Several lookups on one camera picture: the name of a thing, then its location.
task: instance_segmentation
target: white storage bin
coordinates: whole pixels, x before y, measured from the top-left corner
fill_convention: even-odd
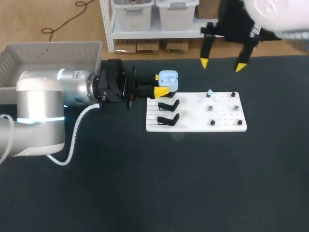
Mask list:
[[[155,0],[112,0],[122,31],[150,30]]]
[[[160,8],[162,30],[188,30],[199,0],[155,0]]]

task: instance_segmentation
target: black cable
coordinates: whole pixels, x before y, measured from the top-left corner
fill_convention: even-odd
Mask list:
[[[72,21],[73,19],[75,19],[75,18],[77,18],[78,16],[80,16],[82,13],[84,13],[85,11],[86,11],[86,9],[87,9],[87,5],[88,4],[90,4],[90,3],[92,3],[94,0],[91,0],[91,1],[89,1],[89,2],[84,2],[84,1],[77,1],[76,3],[75,3],[75,6],[85,6],[85,8],[83,9],[83,11],[82,12],[80,12],[80,13],[78,13],[76,16],[74,16],[73,18],[70,18],[68,21],[66,21],[64,24],[62,24],[60,27],[58,27],[56,30],[53,30],[52,28],[43,28],[42,30],[41,30],[41,32],[43,33],[43,34],[50,34],[50,36],[49,36],[49,42],[51,42],[52,41],[52,37],[53,37],[53,35],[54,35],[54,33],[56,32],[56,31],[58,31],[60,28],[62,28],[64,25],[66,25],[67,23],[69,23],[70,21]]]

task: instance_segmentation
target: white board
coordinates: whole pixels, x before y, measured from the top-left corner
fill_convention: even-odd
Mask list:
[[[173,98],[147,99],[146,130],[156,132],[233,132],[246,131],[247,123],[239,94],[214,92],[209,98],[206,93],[176,93]],[[159,110],[158,103],[173,105],[179,99],[175,112]],[[173,119],[179,113],[175,126],[159,125],[158,116]]]

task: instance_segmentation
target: dark table surface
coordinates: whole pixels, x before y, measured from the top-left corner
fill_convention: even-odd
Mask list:
[[[177,70],[182,92],[239,92],[247,131],[147,132],[146,100],[106,105],[83,119],[68,166],[0,166],[0,231],[307,232],[309,57],[252,58],[237,74],[235,61],[125,61],[139,75]],[[59,159],[80,112],[66,109]]]

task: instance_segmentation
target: cardboard box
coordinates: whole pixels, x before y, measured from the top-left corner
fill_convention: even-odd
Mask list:
[[[168,39],[166,50],[169,52],[183,53],[189,48],[189,39]]]
[[[157,55],[160,50],[159,39],[139,39],[137,40],[137,53]]]
[[[199,0],[197,6],[197,18],[218,18],[220,0]]]
[[[136,40],[115,40],[114,48],[117,53],[136,53]]]

